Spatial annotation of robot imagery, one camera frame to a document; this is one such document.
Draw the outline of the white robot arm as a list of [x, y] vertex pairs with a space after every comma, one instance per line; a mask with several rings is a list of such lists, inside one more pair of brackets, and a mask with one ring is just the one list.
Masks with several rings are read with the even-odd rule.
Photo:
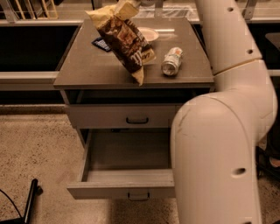
[[262, 224], [256, 146], [277, 96], [235, 0], [195, 0], [214, 92], [184, 104], [171, 126], [180, 224]]

